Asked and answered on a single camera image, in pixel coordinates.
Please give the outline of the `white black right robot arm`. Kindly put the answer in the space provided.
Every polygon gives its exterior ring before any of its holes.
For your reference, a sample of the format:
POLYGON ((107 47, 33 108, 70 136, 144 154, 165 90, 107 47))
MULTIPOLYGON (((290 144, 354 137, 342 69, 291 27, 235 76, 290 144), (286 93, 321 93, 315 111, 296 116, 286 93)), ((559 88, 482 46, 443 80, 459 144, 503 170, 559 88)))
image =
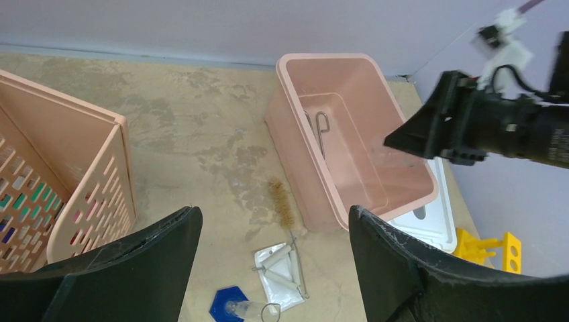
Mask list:
POLYGON ((481 89, 459 70, 441 73, 426 103, 384 146, 423 158, 473 166, 488 153, 568 167, 568 32, 563 32, 548 91, 513 64, 491 70, 481 89))

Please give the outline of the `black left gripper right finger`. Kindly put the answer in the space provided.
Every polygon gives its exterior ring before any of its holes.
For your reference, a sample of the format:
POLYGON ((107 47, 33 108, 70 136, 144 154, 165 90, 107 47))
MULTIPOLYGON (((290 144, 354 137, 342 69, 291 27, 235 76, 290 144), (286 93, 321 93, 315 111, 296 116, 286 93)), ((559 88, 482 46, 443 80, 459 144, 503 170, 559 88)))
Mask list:
POLYGON ((457 258, 354 205, 349 235, 368 321, 567 321, 568 277, 457 258))

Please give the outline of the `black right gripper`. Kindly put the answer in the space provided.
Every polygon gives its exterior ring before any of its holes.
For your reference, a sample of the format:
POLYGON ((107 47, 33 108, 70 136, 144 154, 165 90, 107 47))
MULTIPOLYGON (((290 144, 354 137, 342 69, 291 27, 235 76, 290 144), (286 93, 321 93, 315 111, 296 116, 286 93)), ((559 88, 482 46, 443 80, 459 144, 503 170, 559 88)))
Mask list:
POLYGON ((384 139, 420 158, 473 166, 489 154, 568 167, 568 96, 506 99, 459 70, 441 74, 424 105, 384 139))

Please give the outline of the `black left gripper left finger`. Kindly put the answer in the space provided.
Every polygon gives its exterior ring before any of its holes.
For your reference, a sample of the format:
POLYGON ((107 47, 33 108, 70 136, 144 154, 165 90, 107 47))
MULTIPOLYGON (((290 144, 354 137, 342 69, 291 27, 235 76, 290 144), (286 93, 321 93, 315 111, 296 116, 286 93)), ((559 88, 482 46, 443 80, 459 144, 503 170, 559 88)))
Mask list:
POLYGON ((1 276, 2 321, 177 321, 203 215, 183 207, 145 229, 30 273, 1 276))

